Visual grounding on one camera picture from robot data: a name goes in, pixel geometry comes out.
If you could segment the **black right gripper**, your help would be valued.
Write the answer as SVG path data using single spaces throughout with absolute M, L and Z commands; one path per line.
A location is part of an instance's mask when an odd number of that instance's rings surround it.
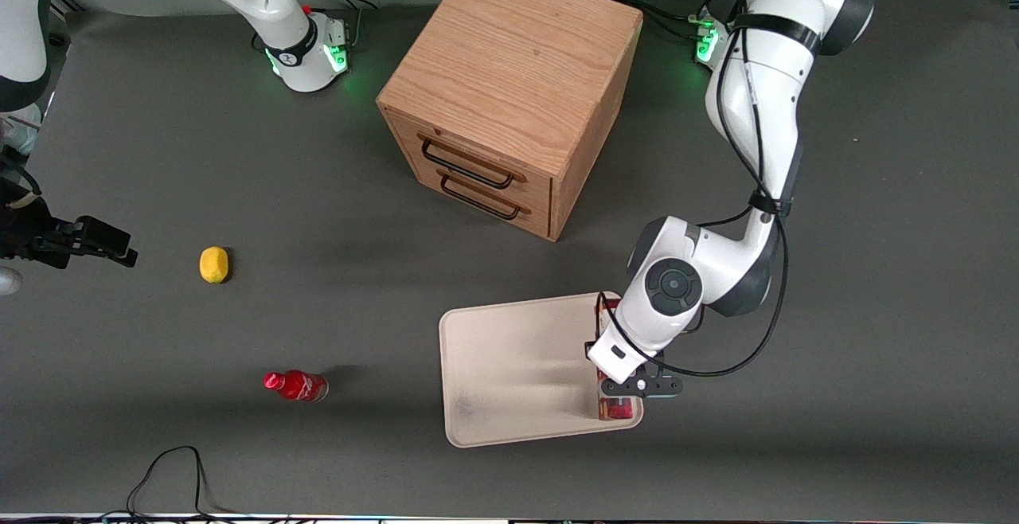
M 138 252 L 130 248 L 131 235 L 91 216 L 76 219 L 76 239 L 66 233 L 65 220 L 54 217 L 43 198 L 25 207 L 11 207 L 28 197 L 25 187 L 11 180 L 1 182 L 1 254 L 3 259 L 36 260 L 56 269 L 65 269 L 73 256 L 94 256 L 125 268 L 133 268 Z

